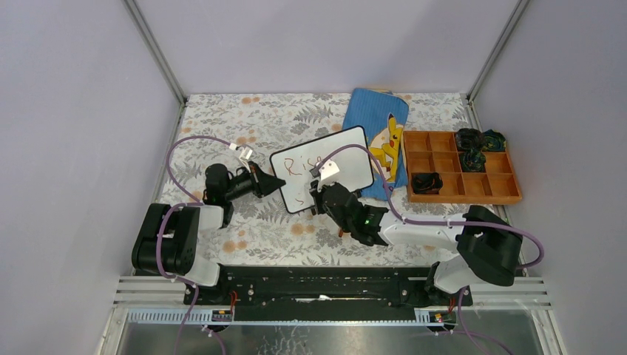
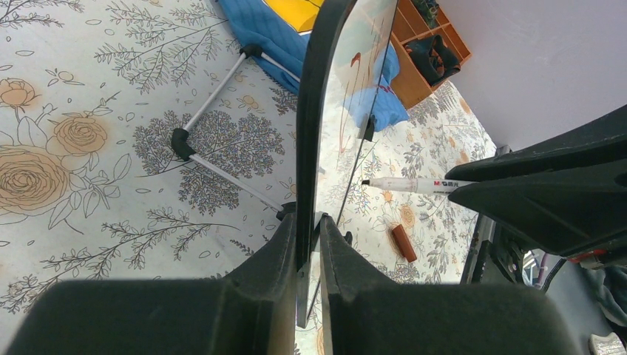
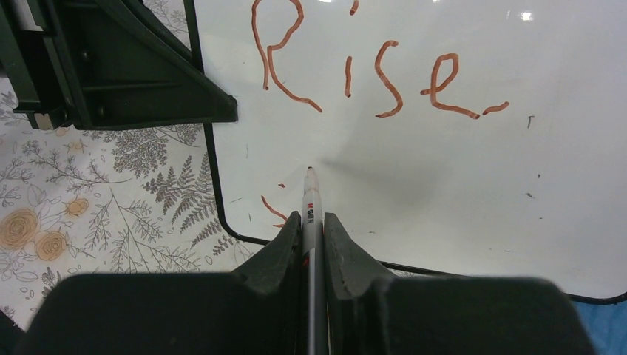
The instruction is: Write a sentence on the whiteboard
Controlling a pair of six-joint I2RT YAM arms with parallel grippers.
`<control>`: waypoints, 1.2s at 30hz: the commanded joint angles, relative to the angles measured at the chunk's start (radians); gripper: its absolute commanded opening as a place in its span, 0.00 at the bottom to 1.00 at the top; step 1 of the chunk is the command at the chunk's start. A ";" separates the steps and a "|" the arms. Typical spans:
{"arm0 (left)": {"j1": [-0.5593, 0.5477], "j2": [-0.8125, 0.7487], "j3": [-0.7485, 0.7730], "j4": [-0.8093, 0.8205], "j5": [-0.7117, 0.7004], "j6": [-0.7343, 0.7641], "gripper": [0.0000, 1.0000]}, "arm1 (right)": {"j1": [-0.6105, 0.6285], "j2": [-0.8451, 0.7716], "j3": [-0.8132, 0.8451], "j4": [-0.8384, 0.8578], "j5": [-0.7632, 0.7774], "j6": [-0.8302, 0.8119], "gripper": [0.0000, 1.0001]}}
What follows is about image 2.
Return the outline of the white whiteboard black frame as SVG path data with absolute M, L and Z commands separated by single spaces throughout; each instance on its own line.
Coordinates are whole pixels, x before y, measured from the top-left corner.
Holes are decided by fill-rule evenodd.
M 395 1 L 323 1 L 310 31 L 296 106 L 296 201 L 277 205 L 282 222 L 296 218 L 295 325 L 307 322 L 311 254 L 325 215 L 338 218 L 353 183 L 390 45 Z M 240 60 L 265 59 L 256 44 L 240 45 Z

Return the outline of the white whiteboard marker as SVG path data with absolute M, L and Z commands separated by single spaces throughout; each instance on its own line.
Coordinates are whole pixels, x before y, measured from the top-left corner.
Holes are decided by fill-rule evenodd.
M 385 191 L 412 192 L 423 195 L 449 195 L 456 189 L 471 184 L 473 184 L 471 181 L 428 179 L 423 177 L 416 179 L 382 177 L 362 181 L 363 186 L 370 186 Z

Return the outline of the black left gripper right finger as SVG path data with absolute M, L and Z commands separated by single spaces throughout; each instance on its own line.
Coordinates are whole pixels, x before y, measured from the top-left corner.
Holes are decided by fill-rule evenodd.
M 327 354 L 574 354 L 554 303 L 524 285 L 400 284 L 319 222 Z

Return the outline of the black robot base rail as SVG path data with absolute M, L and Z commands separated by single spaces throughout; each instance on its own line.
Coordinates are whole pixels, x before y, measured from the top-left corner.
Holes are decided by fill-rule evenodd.
M 453 202 L 478 213 L 460 283 L 541 288 L 531 270 L 540 263 L 527 254 L 552 248 L 546 215 L 533 210 L 518 190 L 465 186 L 452 196 Z

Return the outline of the red marker cap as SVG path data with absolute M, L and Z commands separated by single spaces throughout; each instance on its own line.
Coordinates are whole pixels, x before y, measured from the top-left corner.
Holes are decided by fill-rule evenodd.
M 409 263 L 417 261 L 417 254 L 402 224 L 391 229 L 391 235 L 400 255 Z

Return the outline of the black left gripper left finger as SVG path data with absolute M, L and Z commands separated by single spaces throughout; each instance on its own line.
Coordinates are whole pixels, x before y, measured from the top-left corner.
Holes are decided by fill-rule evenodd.
M 226 276 L 72 281 L 34 304 L 9 354 L 292 354 L 296 218 Z

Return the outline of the black orange cloth roll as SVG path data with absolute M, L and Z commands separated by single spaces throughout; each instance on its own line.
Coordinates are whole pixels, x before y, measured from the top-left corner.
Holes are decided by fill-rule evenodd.
M 404 45 L 416 69 L 431 86 L 437 86 L 461 71 L 460 61 L 441 35 L 414 39 Z

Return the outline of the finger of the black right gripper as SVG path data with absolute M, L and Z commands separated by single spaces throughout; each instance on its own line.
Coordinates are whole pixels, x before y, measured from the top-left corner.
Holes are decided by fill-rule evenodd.
M 449 180 L 482 182 L 559 171 L 626 158 L 626 107 L 525 149 L 465 163 L 446 173 Z
M 626 162 L 474 183 L 449 199 L 551 254 L 626 247 Z

